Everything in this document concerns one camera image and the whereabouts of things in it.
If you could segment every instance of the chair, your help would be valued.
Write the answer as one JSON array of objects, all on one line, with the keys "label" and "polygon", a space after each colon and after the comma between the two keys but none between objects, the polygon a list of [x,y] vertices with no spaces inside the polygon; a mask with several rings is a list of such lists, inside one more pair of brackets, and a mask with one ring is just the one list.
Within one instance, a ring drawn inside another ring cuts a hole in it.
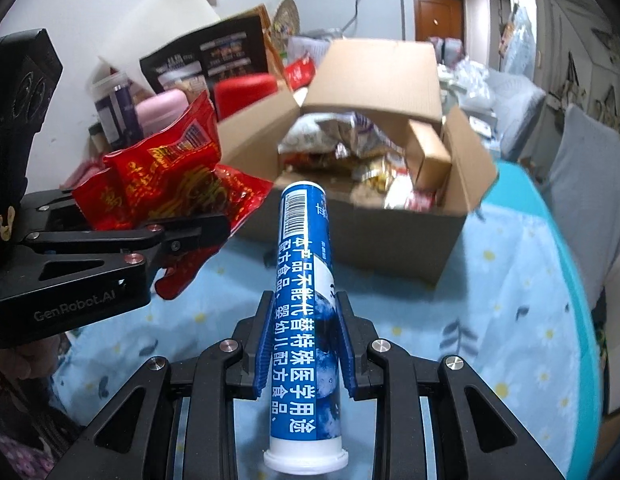
[{"label": "chair", "polygon": [[620,136],[577,106],[542,196],[572,250],[590,309],[620,253]]},{"label": "chair", "polygon": [[546,93],[523,75],[493,69],[487,83],[495,97],[492,110],[497,115],[501,159],[517,162],[541,115]]}]

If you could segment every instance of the pink lid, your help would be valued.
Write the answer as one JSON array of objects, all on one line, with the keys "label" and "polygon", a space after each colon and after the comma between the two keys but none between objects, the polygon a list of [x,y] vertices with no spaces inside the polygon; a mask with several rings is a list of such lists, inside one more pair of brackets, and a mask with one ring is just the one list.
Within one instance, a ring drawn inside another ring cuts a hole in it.
[{"label": "pink lid", "polygon": [[178,88],[141,101],[136,106],[139,124],[148,136],[160,132],[176,121],[188,108],[188,98]]}]

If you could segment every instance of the orange package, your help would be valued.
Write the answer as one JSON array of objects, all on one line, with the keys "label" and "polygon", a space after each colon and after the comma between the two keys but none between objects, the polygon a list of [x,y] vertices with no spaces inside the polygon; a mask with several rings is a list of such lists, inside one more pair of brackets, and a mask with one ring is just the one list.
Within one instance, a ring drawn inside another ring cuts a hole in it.
[{"label": "orange package", "polygon": [[[109,153],[106,170],[72,192],[95,230],[133,229],[148,220],[225,213],[231,233],[270,192],[272,183],[219,165],[215,111],[206,92],[166,130]],[[219,247],[201,248],[164,263],[155,290],[171,300],[185,290]]]}]

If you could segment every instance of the woven fan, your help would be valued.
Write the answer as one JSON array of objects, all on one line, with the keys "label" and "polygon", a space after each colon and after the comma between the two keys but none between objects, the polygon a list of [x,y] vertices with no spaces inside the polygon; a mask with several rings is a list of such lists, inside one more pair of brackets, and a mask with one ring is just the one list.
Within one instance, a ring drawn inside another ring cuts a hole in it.
[{"label": "woven fan", "polygon": [[274,47],[280,53],[285,53],[288,46],[288,38],[299,33],[299,11],[294,0],[283,0],[277,12],[274,13],[270,37]]}]

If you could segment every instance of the white tube cap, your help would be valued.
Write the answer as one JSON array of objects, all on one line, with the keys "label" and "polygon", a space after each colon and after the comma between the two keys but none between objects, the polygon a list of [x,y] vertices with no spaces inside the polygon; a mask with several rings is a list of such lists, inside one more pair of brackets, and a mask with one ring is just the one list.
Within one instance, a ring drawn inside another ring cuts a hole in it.
[{"label": "white tube cap", "polygon": [[348,465],[348,452],[341,437],[327,440],[283,440],[270,437],[270,449],[263,454],[265,465],[290,475],[321,475]]}]

